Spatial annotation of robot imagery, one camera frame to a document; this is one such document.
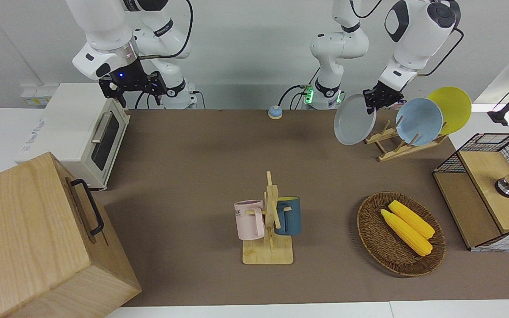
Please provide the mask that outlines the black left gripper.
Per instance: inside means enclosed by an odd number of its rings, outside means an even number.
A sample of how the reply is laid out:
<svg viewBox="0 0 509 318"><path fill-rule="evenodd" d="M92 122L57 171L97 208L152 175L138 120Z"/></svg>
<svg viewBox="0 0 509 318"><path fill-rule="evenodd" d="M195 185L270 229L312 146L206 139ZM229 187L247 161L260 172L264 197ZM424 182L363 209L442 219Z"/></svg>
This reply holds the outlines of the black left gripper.
<svg viewBox="0 0 509 318"><path fill-rule="evenodd" d="M378 80L371 89L364 89L362 96L365 99L366 112L370 115L385 107L392 106L394 103L404 99L402 92L398 92L388 85Z"/></svg>

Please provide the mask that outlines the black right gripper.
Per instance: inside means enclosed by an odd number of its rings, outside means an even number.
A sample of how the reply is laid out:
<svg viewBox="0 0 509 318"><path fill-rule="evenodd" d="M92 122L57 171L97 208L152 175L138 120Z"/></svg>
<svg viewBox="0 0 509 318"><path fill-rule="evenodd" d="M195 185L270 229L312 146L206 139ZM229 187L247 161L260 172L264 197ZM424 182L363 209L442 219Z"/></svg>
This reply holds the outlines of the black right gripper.
<svg viewBox="0 0 509 318"><path fill-rule="evenodd" d="M126 108L125 92L144 92L154 96L157 106L162 106L162 95L167 93L167 86L159 71L147 74L140 60L111 71L99 79L99 86L107 98L116 98Z"/></svg>

